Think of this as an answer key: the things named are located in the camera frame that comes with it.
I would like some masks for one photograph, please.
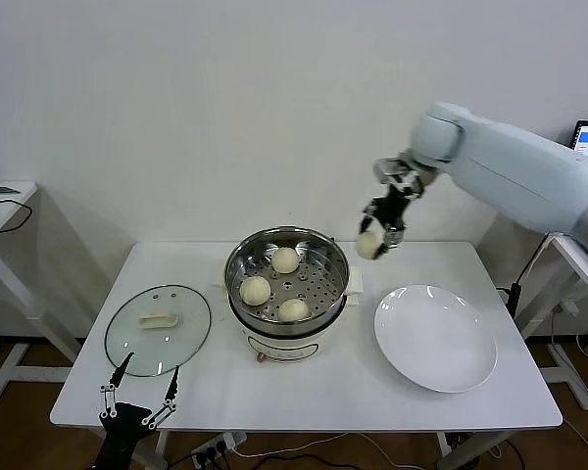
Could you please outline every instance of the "wooden floor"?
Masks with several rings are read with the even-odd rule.
[[[0,347],[0,364],[11,346]],[[546,349],[530,347],[541,366],[553,365]],[[572,357],[588,384],[588,359],[575,345],[567,345]],[[31,347],[24,359],[28,365],[68,365],[51,346]],[[98,384],[92,384],[92,393],[97,393]],[[99,438],[89,431],[63,429],[49,421],[52,405],[61,390],[59,384],[12,383],[0,399],[0,469],[85,469],[95,459],[101,444]],[[581,410],[566,385],[553,385],[551,391],[560,405],[563,415],[588,439],[588,411]],[[213,434],[173,433],[166,451],[166,458],[174,461]],[[252,434],[239,449],[244,453],[259,453],[283,447],[297,447],[329,435],[309,434]],[[433,435],[394,434],[375,435],[397,463],[416,463],[433,468],[438,459],[438,448]],[[154,439],[149,445],[154,446]],[[588,448],[566,426],[547,431],[526,431],[512,437],[520,450],[528,470],[531,469],[586,469],[588,470]],[[520,469],[520,462],[512,449],[503,444],[503,457],[494,459],[489,454],[481,457],[477,468],[482,470]],[[349,435],[339,440],[313,446],[304,452],[314,453],[336,463],[350,463],[363,470],[392,468],[368,442],[359,436]],[[252,469],[260,459],[243,459],[231,456],[233,470]],[[133,462],[132,469],[141,469]],[[174,466],[174,469],[193,468],[189,460]],[[310,460],[294,462],[268,462],[262,468],[270,469],[320,469],[326,468]]]

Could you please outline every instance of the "white wall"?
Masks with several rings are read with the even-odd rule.
[[[588,118],[588,0],[0,0],[0,179],[42,188],[19,273],[82,335],[134,241],[353,239],[436,100],[549,138]],[[409,237],[493,217],[442,178]]]

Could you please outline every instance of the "white table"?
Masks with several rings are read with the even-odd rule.
[[[32,181],[0,181],[0,186],[8,186],[20,191],[18,194],[0,194],[0,201],[10,199],[21,204],[28,201],[37,190],[35,183]],[[7,222],[20,208],[20,206],[13,203],[0,204],[0,230],[5,228]],[[74,361],[80,350],[80,344],[48,310],[44,303],[35,298],[1,258],[0,280],[13,294],[16,306],[28,322],[48,338],[69,360]],[[0,396],[10,381],[64,382],[68,376],[70,370],[68,367],[19,366],[18,363],[24,357],[27,348],[28,345],[26,344],[17,344],[5,359],[0,368]]]
[[[516,316],[515,323],[523,338],[528,338],[558,309],[576,315],[579,309],[575,303],[588,296],[588,254],[565,235],[558,235],[552,243],[565,262]],[[562,346],[548,345],[547,350],[556,367],[540,369],[545,380],[550,384],[568,384],[579,405],[588,409],[586,387]]]
[[[178,411],[164,423],[166,430],[494,432],[476,435],[439,461],[439,468],[450,469],[513,431],[562,424],[558,407],[470,244],[404,243],[379,261],[359,258],[354,243],[340,245],[362,271],[360,304],[345,309],[332,343],[318,356],[289,364],[256,360],[217,285],[233,243],[135,245],[52,409],[51,421],[100,426],[98,388],[108,383],[113,371],[104,350],[112,317],[145,289],[181,284],[205,296],[214,321],[202,349],[180,368]],[[499,361],[483,386],[457,395],[431,392],[385,359],[373,334],[374,311],[388,292],[407,284],[455,292],[491,323]],[[170,373],[148,379],[127,376],[118,400],[156,409],[170,378]]]

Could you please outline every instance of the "black cable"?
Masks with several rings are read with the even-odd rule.
[[[226,464],[226,470],[231,470],[231,465],[228,463],[228,458],[226,458],[226,454],[222,454],[222,458],[224,459],[224,463]]]
[[[514,452],[516,452],[516,455],[518,455],[518,460],[520,460],[520,468],[522,470],[525,470],[525,461],[523,460],[522,455],[520,454],[520,450],[518,450],[516,446],[512,444],[512,441],[510,441],[509,439],[506,439],[506,443],[508,443],[510,447],[514,449]]]
[[[228,458],[226,458],[226,444],[224,443],[224,441],[218,441],[216,443],[216,450],[222,456],[222,459],[224,460],[224,463],[226,464],[226,469],[231,470],[231,465],[228,463]]]
[[[331,463],[331,462],[327,462],[323,458],[320,458],[317,455],[313,455],[312,453],[304,453],[302,455],[296,455],[294,457],[281,457],[279,455],[271,455],[270,457],[264,458],[261,462],[259,462],[257,465],[255,465],[255,467],[253,468],[253,470],[258,470],[262,465],[264,465],[266,462],[268,462],[270,460],[281,460],[281,461],[284,461],[284,462],[289,462],[289,461],[292,461],[292,460],[298,460],[299,458],[312,458],[313,460],[316,460],[316,461],[322,463],[323,465],[326,465],[327,467],[334,467],[334,468],[352,468],[353,470],[362,470],[357,465],[353,465],[353,464],[350,464],[350,463]]]
[[[543,237],[543,239],[540,242],[540,244],[538,245],[538,247],[534,250],[533,255],[531,255],[531,258],[529,259],[529,261],[527,262],[525,267],[522,269],[522,271],[518,275],[516,282],[513,282],[512,286],[510,286],[510,289],[497,288],[498,290],[502,290],[506,294],[508,294],[508,301],[506,302],[506,308],[508,309],[508,312],[510,313],[510,316],[512,318],[514,318],[516,316],[516,309],[518,308],[518,301],[520,300],[520,292],[522,291],[522,287],[520,286],[520,280],[522,279],[522,276],[524,276],[525,272],[527,272],[527,269],[529,269],[529,266],[531,266],[531,264],[533,264],[533,262],[536,261],[536,257],[538,257],[538,255],[540,254],[545,243],[547,243],[548,239],[549,239],[549,234],[547,233]]]
[[[13,228],[2,229],[2,230],[0,230],[0,233],[15,232],[16,230],[19,230],[20,228],[22,228],[24,226],[24,224],[27,223],[28,220],[30,219],[30,216],[32,215],[32,208],[27,206],[26,204],[22,204],[22,203],[19,203],[18,201],[14,201],[13,199],[3,199],[2,201],[0,201],[0,204],[3,204],[3,203],[13,203],[17,206],[20,206],[21,208],[26,209],[28,211],[28,214],[26,215],[24,220],[20,223],[20,225],[18,225],[17,227],[13,227]]]
[[[516,284],[520,284],[520,278],[522,278],[522,275],[525,273],[525,271],[529,268],[529,266],[531,265],[531,263],[534,261],[534,259],[536,258],[536,256],[540,252],[540,249],[542,248],[542,246],[547,241],[547,238],[549,238],[549,234],[546,234],[544,236],[544,238],[540,242],[540,245],[538,245],[538,248],[536,248],[536,250],[533,252],[533,255],[531,255],[531,258],[529,259],[529,261],[527,262],[527,264],[525,265],[525,267],[522,269],[522,271],[518,275],[518,278],[516,279]]]
[[[216,463],[216,450],[213,447],[208,447],[207,450],[205,451],[205,455],[207,455],[207,458],[209,458],[209,461],[212,462],[212,465],[214,466],[214,468],[217,468],[218,470],[222,470],[221,467]]]
[[[174,467],[174,465],[177,465],[177,464],[179,464],[180,462],[182,462],[182,461],[184,461],[184,460],[187,460],[188,458],[191,458],[191,457],[193,457],[194,455],[196,455],[196,460],[198,460],[198,457],[199,457],[199,456],[202,456],[202,457],[204,457],[204,459],[205,459],[205,460],[203,460],[203,463],[201,463],[201,465],[204,465],[204,464],[205,464],[205,462],[207,461],[207,456],[206,456],[204,453],[202,453],[202,452],[193,452],[193,453],[189,453],[189,454],[185,455],[184,457],[181,457],[179,460],[175,460],[173,463],[171,463],[170,465],[168,465],[168,468],[173,468],[173,467]]]

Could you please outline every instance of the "steamed bun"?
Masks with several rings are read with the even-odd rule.
[[[244,304],[260,306],[270,298],[270,284],[262,276],[249,277],[242,282],[239,295]]]
[[[381,240],[373,232],[363,232],[357,237],[357,254],[364,259],[373,259]]]
[[[272,255],[272,269],[281,274],[294,272],[298,267],[299,256],[291,248],[279,248]]]
[[[299,299],[285,301],[278,310],[278,321],[296,321],[310,316],[310,308]]]

